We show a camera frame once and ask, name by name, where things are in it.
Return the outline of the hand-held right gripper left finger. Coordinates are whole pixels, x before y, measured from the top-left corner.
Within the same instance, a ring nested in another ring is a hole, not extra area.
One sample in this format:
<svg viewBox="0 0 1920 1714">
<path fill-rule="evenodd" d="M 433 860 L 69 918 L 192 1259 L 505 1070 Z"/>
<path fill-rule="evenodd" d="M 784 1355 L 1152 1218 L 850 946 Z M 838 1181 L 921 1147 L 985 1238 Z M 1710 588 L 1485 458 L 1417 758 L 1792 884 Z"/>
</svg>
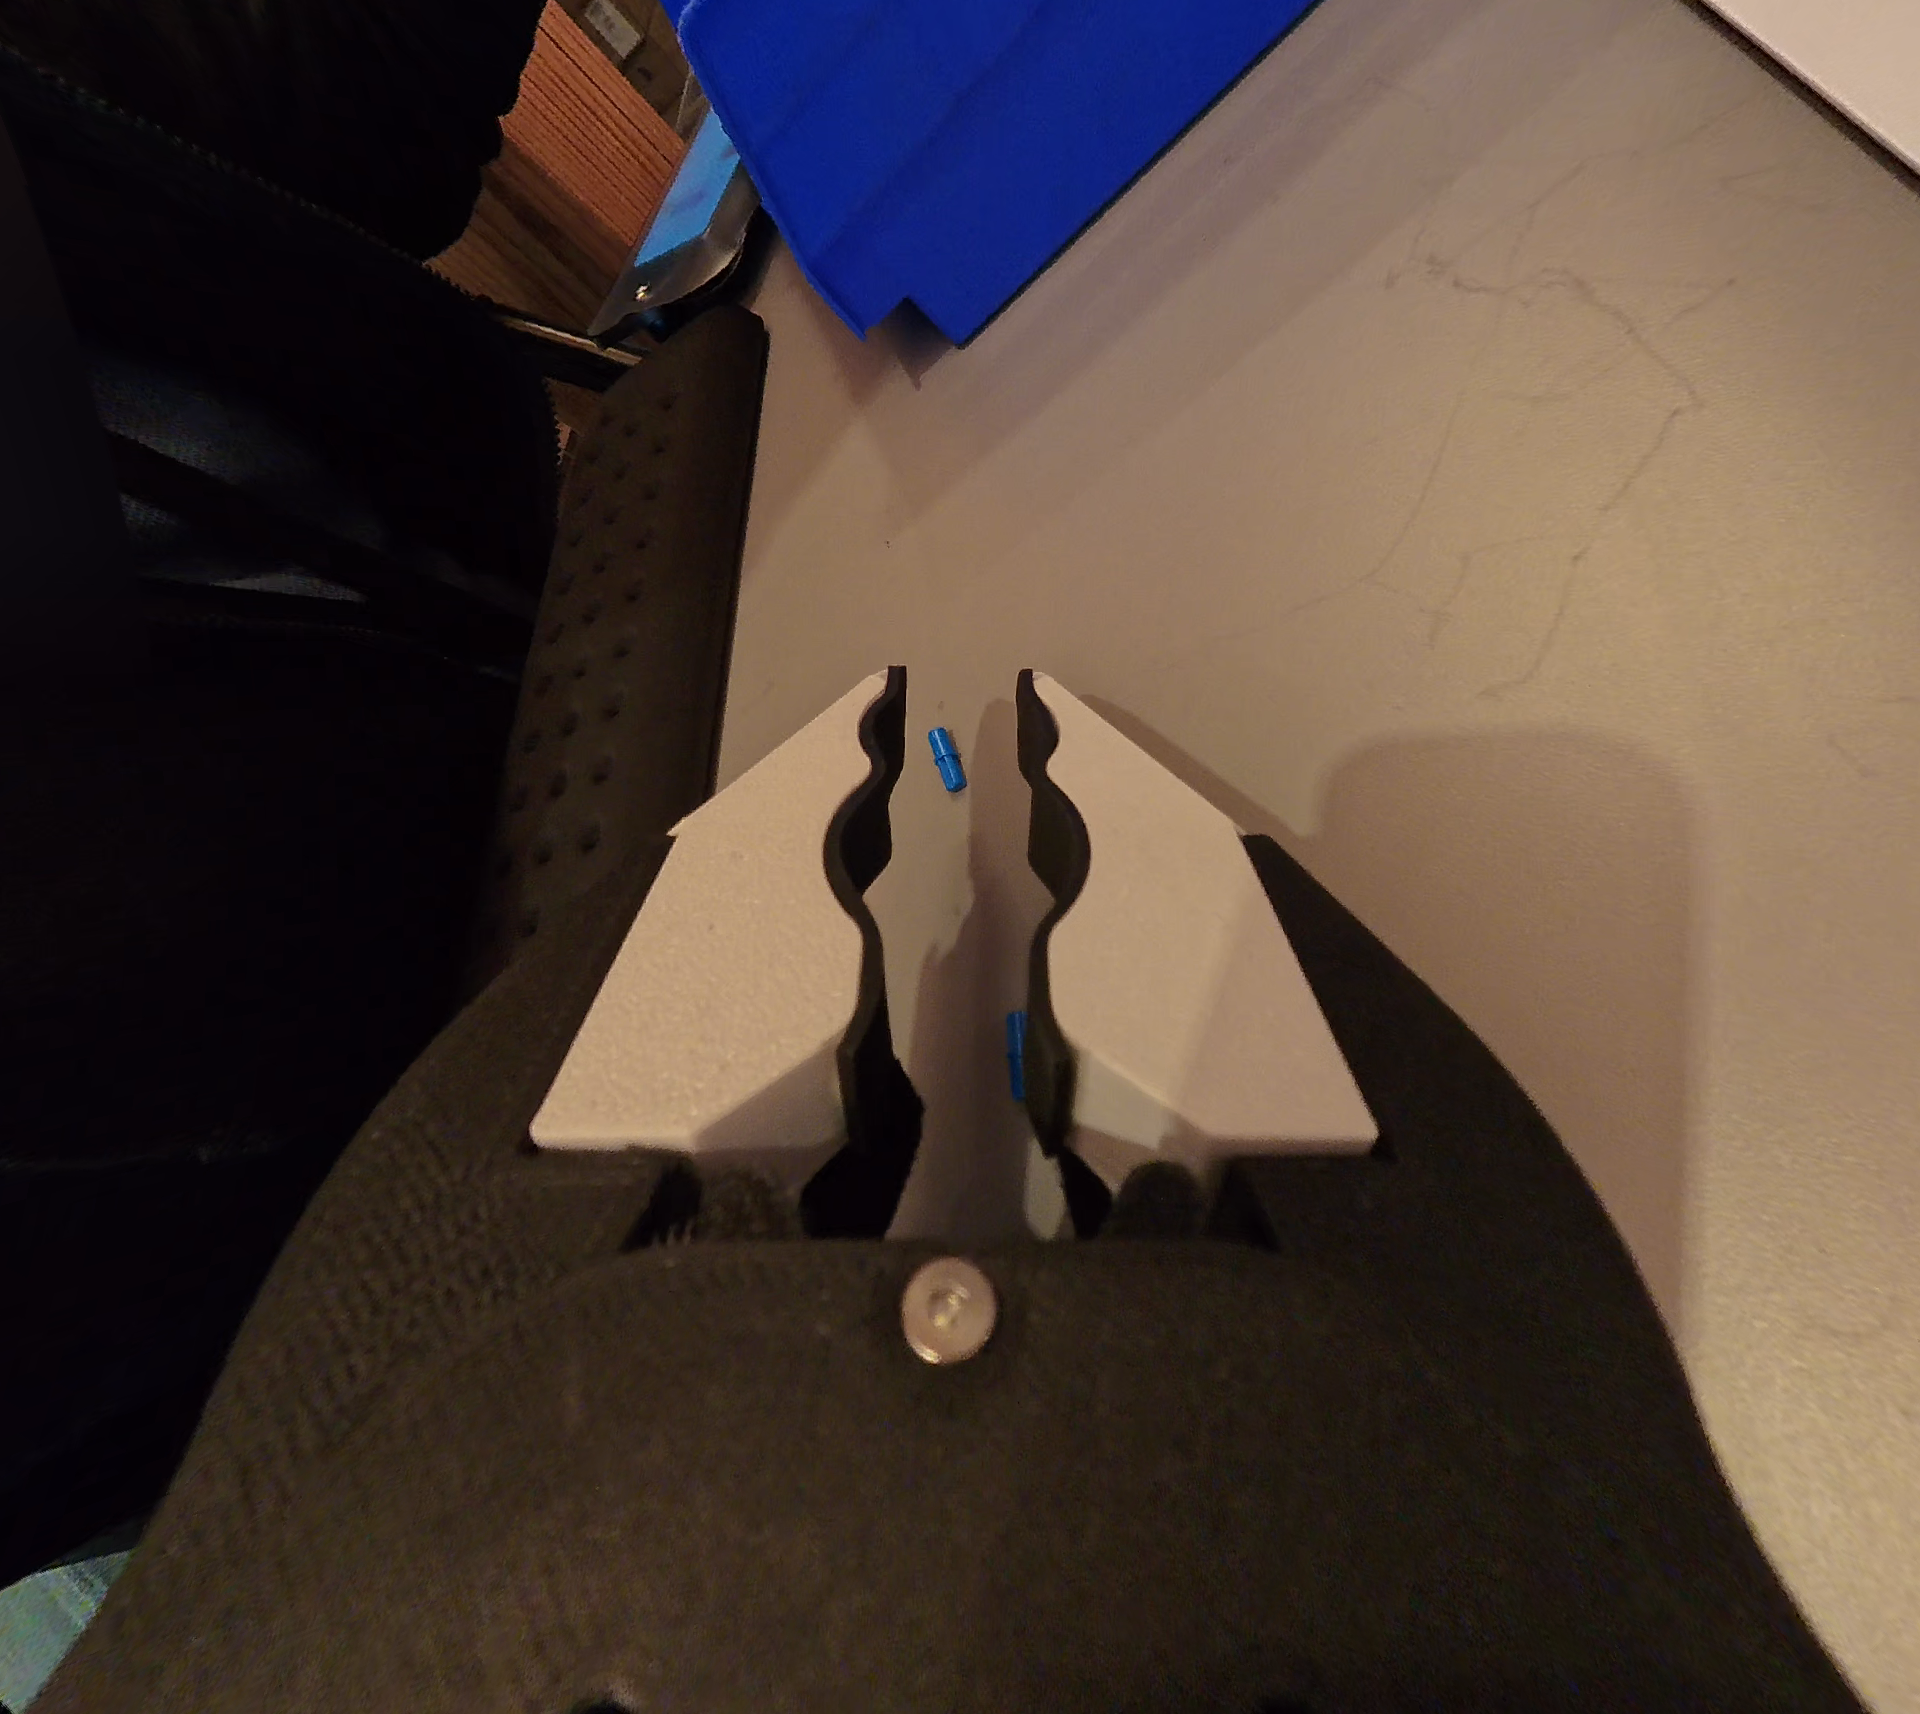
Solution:
<svg viewBox="0 0 1920 1714">
<path fill-rule="evenodd" d="M 924 1104 L 865 891 L 893 852 L 906 671 L 857 681 L 683 816 L 530 1122 L 550 1153 L 756 1171 L 804 1209 L 895 1209 Z"/>
</svg>

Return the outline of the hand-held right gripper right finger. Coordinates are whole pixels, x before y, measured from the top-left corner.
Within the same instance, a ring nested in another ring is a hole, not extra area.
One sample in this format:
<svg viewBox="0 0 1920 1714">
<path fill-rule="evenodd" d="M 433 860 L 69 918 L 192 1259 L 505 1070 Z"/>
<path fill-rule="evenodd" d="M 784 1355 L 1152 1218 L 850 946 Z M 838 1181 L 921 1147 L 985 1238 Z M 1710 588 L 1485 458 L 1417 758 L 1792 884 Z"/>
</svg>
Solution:
<svg viewBox="0 0 1920 1714">
<path fill-rule="evenodd" d="M 1380 1126 L 1238 824 L 1037 671 L 1016 686 L 1029 943 L 1022 1103 L 1109 1197 L 1172 1164 L 1367 1157 Z"/>
</svg>

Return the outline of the black perforated board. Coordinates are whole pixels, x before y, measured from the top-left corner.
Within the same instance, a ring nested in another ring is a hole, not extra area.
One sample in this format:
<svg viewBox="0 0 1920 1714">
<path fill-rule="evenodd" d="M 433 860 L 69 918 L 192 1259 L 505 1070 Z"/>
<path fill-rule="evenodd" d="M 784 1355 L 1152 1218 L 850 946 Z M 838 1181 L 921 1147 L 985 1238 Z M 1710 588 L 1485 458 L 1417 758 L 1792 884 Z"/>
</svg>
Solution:
<svg viewBox="0 0 1920 1714">
<path fill-rule="evenodd" d="M 722 739 L 767 334 L 737 304 L 674 334 L 568 443 L 466 990 L 604 880 L 656 866 Z"/>
</svg>

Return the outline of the metal clamp plate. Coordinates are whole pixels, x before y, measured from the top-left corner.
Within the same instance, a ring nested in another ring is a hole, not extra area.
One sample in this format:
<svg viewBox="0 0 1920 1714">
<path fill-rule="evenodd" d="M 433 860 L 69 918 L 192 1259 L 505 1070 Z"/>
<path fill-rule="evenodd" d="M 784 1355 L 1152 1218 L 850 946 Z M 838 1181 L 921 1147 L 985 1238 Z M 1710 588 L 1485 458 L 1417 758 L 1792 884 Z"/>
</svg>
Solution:
<svg viewBox="0 0 1920 1714">
<path fill-rule="evenodd" d="M 596 310 L 587 339 L 601 349 L 636 337 L 665 341 L 722 301 L 749 257 L 762 203 L 717 112 L 708 109 L 660 210 Z"/>
</svg>

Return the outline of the wooden slatted panel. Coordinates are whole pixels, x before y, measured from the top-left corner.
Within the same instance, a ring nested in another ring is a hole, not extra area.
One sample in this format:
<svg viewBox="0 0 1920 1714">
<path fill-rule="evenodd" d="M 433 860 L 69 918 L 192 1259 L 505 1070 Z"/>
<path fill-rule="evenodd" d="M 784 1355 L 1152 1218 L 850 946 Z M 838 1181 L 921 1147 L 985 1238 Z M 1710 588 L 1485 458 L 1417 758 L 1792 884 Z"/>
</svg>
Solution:
<svg viewBox="0 0 1920 1714">
<path fill-rule="evenodd" d="M 547 0 L 502 146 L 436 268 L 584 332 L 682 163 L 687 74 L 656 0 Z"/>
</svg>

